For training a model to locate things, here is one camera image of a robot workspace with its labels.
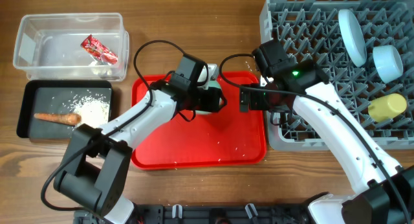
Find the green bowl of rice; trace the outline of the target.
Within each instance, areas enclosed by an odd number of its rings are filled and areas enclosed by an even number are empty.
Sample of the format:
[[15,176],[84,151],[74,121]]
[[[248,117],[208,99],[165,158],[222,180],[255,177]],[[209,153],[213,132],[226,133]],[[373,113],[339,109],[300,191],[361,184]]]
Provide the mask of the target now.
[[223,90],[217,81],[208,82],[208,88],[198,89],[198,100],[195,108],[197,115],[218,113],[227,104]]

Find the white napkin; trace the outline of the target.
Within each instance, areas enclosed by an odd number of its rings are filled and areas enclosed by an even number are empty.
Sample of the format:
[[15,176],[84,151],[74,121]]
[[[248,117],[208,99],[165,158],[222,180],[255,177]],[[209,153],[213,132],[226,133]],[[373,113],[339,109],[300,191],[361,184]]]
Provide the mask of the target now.
[[91,67],[92,73],[97,76],[112,76],[114,74],[113,68],[105,62],[93,61],[89,66]]

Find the yellow plastic cup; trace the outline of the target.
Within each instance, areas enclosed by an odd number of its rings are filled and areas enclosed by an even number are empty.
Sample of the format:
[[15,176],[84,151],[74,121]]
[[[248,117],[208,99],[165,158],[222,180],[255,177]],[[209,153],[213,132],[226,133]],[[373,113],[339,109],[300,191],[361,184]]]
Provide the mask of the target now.
[[393,93],[372,100],[368,107],[368,115],[375,122],[382,122],[405,112],[407,106],[408,103],[402,95]]

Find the light blue bowl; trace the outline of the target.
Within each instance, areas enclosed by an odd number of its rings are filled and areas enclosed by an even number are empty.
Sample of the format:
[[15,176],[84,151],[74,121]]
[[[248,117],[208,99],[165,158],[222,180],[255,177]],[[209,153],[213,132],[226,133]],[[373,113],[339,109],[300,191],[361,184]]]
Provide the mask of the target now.
[[380,79],[388,84],[403,75],[404,67],[398,50],[393,45],[373,48],[373,61]]

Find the red snack wrapper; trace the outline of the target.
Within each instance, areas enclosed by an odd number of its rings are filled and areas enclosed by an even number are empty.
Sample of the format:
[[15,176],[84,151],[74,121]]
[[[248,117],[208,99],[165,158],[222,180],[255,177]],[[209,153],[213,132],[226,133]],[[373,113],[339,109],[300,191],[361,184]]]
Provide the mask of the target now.
[[118,56],[92,35],[84,39],[80,46],[100,64],[114,65],[118,62]]

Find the orange carrot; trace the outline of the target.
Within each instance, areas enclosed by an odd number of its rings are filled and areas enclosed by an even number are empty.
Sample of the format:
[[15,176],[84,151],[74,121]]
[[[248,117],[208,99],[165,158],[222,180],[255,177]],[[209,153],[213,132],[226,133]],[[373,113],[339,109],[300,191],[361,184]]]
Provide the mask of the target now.
[[68,126],[76,126],[82,121],[82,117],[76,113],[68,114],[51,114],[51,113],[35,113],[34,118]]

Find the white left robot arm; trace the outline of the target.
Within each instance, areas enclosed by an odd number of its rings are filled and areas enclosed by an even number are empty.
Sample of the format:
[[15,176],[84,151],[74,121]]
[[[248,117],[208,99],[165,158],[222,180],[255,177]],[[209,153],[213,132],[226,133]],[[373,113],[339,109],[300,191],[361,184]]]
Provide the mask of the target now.
[[62,162],[46,184],[109,223],[142,223],[136,205],[123,196],[131,156],[153,131],[183,110],[217,113],[227,100],[211,82],[179,78],[147,84],[147,93],[118,118],[92,128],[79,126]]

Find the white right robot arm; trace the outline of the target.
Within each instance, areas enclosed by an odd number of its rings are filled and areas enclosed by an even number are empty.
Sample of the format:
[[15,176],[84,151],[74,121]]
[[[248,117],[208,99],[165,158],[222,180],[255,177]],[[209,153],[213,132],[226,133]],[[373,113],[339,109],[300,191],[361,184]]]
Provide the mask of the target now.
[[329,78],[313,61],[276,71],[266,86],[241,85],[241,103],[251,98],[290,109],[305,120],[343,168],[349,196],[322,195],[307,210],[314,223],[411,223],[413,169],[404,169],[355,120]]

